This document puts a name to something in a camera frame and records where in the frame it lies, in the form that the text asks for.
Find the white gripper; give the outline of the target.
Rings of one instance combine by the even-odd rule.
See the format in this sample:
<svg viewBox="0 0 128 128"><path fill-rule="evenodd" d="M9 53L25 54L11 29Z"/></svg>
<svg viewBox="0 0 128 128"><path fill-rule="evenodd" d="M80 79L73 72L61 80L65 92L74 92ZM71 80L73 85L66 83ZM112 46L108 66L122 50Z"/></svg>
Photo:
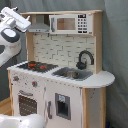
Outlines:
<svg viewBox="0 0 128 128"><path fill-rule="evenodd" d="M8 24L13 23L13 26L16 27L18 30L26 32L31 25L29 17L22 17L20 14L17 13L17 10L17 7L4 7L0 12L0 17L3 21L6 21Z"/></svg>

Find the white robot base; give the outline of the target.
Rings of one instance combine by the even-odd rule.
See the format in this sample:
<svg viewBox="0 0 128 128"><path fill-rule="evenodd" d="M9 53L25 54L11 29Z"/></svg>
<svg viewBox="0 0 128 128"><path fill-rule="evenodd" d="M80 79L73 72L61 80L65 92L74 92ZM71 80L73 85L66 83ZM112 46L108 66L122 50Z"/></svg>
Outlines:
<svg viewBox="0 0 128 128"><path fill-rule="evenodd" d="M38 114L8 116L0 114L0 128L45 128L45 121Z"/></svg>

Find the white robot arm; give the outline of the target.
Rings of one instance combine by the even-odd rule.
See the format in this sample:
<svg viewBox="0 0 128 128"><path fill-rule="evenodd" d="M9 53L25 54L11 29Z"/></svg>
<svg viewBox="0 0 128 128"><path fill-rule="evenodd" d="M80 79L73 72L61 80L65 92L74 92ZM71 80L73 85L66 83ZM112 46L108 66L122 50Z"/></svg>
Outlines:
<svg viewBox="0 0 128 128"><path fill-rule="evenodd" d="M19 32L25 33L31 26L29 17L22 17L17 10L17 7L4 7L0 11L0 46L4 46L0 54L0 67L21 51Z"/></svg>

